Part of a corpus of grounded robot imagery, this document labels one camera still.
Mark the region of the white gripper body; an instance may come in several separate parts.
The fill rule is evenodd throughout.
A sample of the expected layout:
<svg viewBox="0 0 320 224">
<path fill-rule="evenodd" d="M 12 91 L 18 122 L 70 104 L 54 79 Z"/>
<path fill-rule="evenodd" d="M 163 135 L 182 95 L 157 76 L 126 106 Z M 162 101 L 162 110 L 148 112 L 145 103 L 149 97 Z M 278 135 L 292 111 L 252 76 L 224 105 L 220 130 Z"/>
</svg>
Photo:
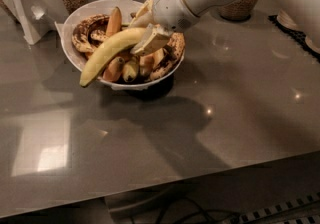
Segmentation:
<svg viewBox="0 0 320 224">
<path fill-rule="evenodd" d="M 174 32 L 184 32 L 199 20 L 184 0 L 153 0 L 152 15 L 156 23 Z"/>
</svg>

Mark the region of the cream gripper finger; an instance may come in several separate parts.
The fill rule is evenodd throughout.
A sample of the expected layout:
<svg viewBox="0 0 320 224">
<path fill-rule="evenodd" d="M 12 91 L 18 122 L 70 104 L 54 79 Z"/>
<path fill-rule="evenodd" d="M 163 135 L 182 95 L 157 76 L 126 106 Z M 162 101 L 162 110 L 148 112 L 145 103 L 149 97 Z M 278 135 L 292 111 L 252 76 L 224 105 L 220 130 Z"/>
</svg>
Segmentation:
<svg viewBox="0 0 320 224">
<path fill-rule="evenodd" d="M 170 40 L 173 32 L 161 25 L 149 24 L 141 40 L 130 50 L 136 56 L 145 56 L 164 47 Z"/>
<path fill-rule="evenodd" d="M 154 25 L 154 18 L 152 13 L 153 0 L 146 0 L 140 9 L 137 11 L 135 17 L 129 24 L 130 28 L 146 28 L 149 25 Z"/>
</svg>

